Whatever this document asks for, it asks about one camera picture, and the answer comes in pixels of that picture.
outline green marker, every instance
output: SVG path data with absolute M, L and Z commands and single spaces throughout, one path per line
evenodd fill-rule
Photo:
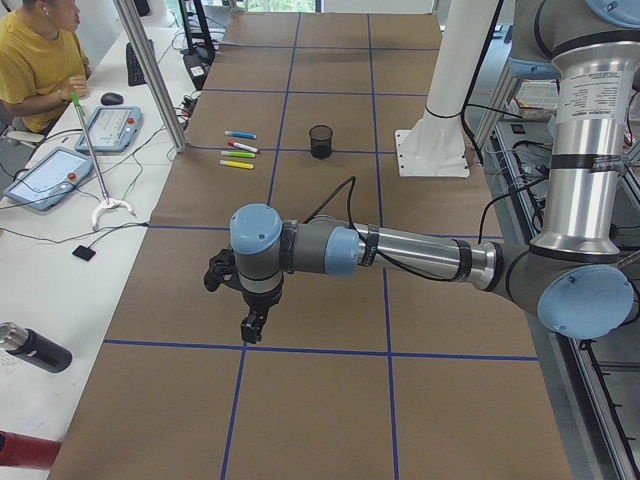
M 235 150 L 224 150 L 220 153 L 223 157 L 256 158 L 256 154 L 251 152 L 236 152 Z
M 71 97 L 73 104 L 80 109 L 80 113 L 84 117 L 84 109 L 82 108 L 82 105 L 80 105 L 80 97 L 78 97 L 78 94 L 76 92 L 71 92 L 71 95 L 69 96 Z

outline thermos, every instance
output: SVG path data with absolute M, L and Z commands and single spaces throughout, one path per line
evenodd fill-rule
M 61 446 L 52 440 L 0 431 L 0 465 L 49 470 Z
M 58 373 L 71 363 L 71 352 L 29 328 L 0 323 L 0 348 L 47 372 Z

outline red marker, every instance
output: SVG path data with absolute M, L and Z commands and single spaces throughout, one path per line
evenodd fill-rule
M 250 147 L 249 145 L 245 145 L 244 143 L 232 142 L 231 140 L 229 140 L 227 142 L 227 145 L 229 145 L 230 147 L 239 148 L 240 150 L 246 150 L 247 152 L 251 153 L 260 153 L 259 148 Z

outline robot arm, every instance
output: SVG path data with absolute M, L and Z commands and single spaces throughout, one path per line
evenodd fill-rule
M 626 277 L 610 265 L 537 257 L 526 246 L 471 246 L 372 225 L 350 229 L 331 217 L 309 224 L 282 221 L 262 204 L 246 205 L 233 215 L 231 249 L 210 260 L 204 281 L 212 292 L 221 284 L 242 292 L 249 306 L 242 339 L 256 343 L 269 309 L 280 301 L 284 273 L 350 275 L 357 266 L 401 268 L 434 281 L 469 282 L 575 338 L 608 333 L 626 319 L 633 304 Z
M 632 310 L 634 292 L 614 266 L 619 251 L 609 227 L 626 108 L 640 66 L 640 4 L 602 5 L 516 4 L 515 63 L 528 65 L 535 77 L 552 60 L 562 77 L 545 222 L 529 246 L 472 247 L 327 217 L 283 222 L 266 205 L 247 205 L 231 220 L 231 249 L 213 257 L 205 275 L 210 291 L 224 284 L 242 292 L 249 306 L 243 340 L 260 341 L 269 309 L 280 300 L 284 272 L 348 275 L 358 265 L 470 282 L 572 338 L 596 338 L 619 326 Z M 456 32 L 447 29 L 449 34 Z

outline desk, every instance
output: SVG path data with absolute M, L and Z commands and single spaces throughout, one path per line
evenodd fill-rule
M 160 70 L 175 105 L 183 95 L 193 92 L 182 58 L 171 49 L 177 29 L 148 28 L 156 56 L 162 57 Z M 120 162 L 129 152 L 142 145 L 162 126 L 151 93 L 146 85 L 130 88 L 124 65 L 126 35 L 116 40 L 89 80 L 90 93 L 81 103 L 88 112 L 99 105 L 107 91 L 121 93 L 125 104 L 137 105 L 143 112 L 142 127 L 131 147 L 122 155 L 101 156 L 103 170 Z M 78 128 L 76 112 L 68 108 L 52 134 Z M 78 137 L 70 137 L 64 146 L 73 148 Z M 34 155 L 31 165 L 53 147 L 62 143 L 58 137 L 44 144 Z M 125 209 L 102 215 L 100 226 L 120 225 L 130 221 L 146 221 L 157 202 L 171 168 L 172 147 L 166 131 L 154 137 L 137 159 L 144 171 L 127 200 L 137 219 Z M 121 198 L 139 172 L 133 159 L 105 173 L 105 181 L 114 198 Z M 100 197 L 97 180 L 82 187 Z M 10 205 L 3 200 L 0 206 Z M 91 212 L 97 201 L 73 192 L 45 214 L 18 207 L 0 211 L 0 226 L 41 237 L 62 239 L 91 231 Z M 61 245 L 17 237 L 0 236 L 1 321 L 15 321 L 58 342 L 73 352 L 71 366 L 62 373 L 49 374 L 2 353 L 0 355 L 0 425 L 1 429 L 36 437 L 62 439 L 67 431 L 78 399 L 89 376 L 104 333 L 109 325 L 129 270 L 138 252 L 144 228 L 115 232 L 96 244 L 96 256 L 86 263 L 71 255 L 78 244 L 88 245 L 97 235 Z M 46 472 L 0 467 L 3 480 L 39 480 Z
M 482 170 L 400 178 L 394 155 L 424 109 L 436 18 L 238 14 L 226 38 L 51 480 L 571 478 L 506 300 L 397 271 L 295 273 L 253 346 L 238 292 L 202 285 L 238 207 L 304 218 L 351 175 L 355 221 L 473 241 Z M 255 170 L 218 164 L 225 130 L 258 135 Z M 345 197 L 326 213 L 344 218 Z M 485 227 L 500 239 L 493 214 Z

